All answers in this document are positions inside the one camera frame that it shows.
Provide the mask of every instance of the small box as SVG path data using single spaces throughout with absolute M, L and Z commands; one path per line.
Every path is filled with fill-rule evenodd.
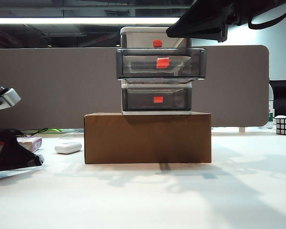
M 84 117 L 85 163 L 211 162 L 211 114 Z
M 22 147 L 26 148 L 27 150 L 34 153 L 36 150 L 38 150 L 41 147 L 42 144 L 42 138 L 41 137 L 18 137 L 17 138 L 18 144 Z

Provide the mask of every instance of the black object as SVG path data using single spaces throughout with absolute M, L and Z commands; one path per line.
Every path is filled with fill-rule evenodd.
M 41 166 L 43 157 L 18 144 L 17 130 L 0 130 L 0 171 Z
M 273 108 L 275 116 L 286 116 L 286 80 L 271 80 L 270 85 L 273 90 Z
M 252 19 L 285 3 L 286 0 L 197 0 L 166 33 L 169 37 L 224 42 L 228 25 L 248 23 L 250 29 L 259 30 L 278 24 L 286 13 L 261 24 L 252 24 Z

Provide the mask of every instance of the white wall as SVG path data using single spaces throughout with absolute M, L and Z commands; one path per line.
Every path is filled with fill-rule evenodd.
M 261 23 L 276 18 L 286 12 L 286 4 L 256 17 L 253 23 Z M 270 52 L 270 79 L 286 80 L 286 18 L 275 26 L 264 30 L 251 30 L 248 25 L 232 26 L 228 39 L 223 43 L 192 39 L 193 46 L 200 45 L 246 45 L 262 44 Z

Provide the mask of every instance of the black monitor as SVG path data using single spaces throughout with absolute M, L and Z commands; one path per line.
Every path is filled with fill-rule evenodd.
M 286 80 L 271 80 L 270 85 L 274 96 L 275 116 L 286 115 Z

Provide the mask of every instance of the red drawer handle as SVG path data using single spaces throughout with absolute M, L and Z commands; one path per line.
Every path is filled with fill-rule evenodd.
M 170 65 L 170 58 L 157 58 L 157 69 L 165 69 Z

